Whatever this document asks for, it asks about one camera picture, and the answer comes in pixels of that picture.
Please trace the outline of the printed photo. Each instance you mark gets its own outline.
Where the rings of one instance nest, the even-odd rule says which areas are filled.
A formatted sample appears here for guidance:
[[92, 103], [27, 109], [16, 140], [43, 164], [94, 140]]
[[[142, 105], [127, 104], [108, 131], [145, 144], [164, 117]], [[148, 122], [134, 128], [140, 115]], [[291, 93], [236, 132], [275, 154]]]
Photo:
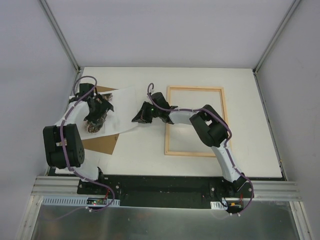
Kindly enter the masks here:
[[86, 117], [85, 117], [84, 121], [85, 121], [86, 131], [91, 134], [99, 132], [106, 121], [106, 118], [108, 116], [108, 112], [98, 120], [86, 120]]

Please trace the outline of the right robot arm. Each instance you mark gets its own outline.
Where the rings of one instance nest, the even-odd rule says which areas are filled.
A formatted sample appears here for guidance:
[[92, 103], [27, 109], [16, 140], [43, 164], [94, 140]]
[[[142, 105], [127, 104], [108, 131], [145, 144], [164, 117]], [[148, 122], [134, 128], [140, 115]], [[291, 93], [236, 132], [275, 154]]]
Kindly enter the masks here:
[[236, 166], [229, 141], [231, 131], [227, 123], [206, 104], [200, 109], [192, 110], [170, 106], [161, 92], [148, 96], [138, 113], [131, 120], [133, 123], [150, 124], [159, 118], [170, 125], [184, 124], [194, 128], [201, 142], [211, 148], [221, 167], [222, 177], [226, 181], [225, 192], [230, 197], [237, 197], [243, 191], [247, 181], [244, 173]]

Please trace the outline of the brown cardboard backing board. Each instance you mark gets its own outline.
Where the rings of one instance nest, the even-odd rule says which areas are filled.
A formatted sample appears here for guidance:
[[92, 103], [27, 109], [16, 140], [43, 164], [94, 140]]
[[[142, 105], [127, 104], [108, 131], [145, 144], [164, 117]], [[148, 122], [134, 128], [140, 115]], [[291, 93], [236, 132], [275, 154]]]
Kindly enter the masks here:
[[82, 140], [84, 149], [112, 155], [118, 140], [119, 134], [100, 136]]

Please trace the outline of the white paper sheet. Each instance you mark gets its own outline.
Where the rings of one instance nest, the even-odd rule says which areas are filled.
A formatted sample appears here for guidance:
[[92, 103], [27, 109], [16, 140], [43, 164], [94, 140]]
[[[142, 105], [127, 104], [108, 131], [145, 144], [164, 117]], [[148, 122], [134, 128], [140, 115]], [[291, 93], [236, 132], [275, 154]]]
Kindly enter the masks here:
[[133, 86], [101, 92], [101, 95], [112, 94], [110, 103], [114, 111], [109, 110], [103, 127], [98, 132], [100, 136], [110, 136], [135, 128], [138, 124], [132, 122], [138, 113], [136, 91]]

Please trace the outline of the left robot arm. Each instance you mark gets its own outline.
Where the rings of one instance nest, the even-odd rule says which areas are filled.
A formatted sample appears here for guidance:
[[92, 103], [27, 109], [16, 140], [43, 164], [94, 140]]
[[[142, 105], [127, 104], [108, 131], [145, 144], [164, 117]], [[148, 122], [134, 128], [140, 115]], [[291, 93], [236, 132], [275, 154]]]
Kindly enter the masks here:
[[63, 117], [43, 129], [46, 162], [50, 167], [65, 169], [77, 175], [88, 188], [99, 195], [105, 191], [102, 170], [85, 162], [85, 149], [79, 133], [95, 134], [105, 124], [108, 112], [114, 111], [112, 93], [100, 94], [91, 83], [81, 83], [73, 94]]

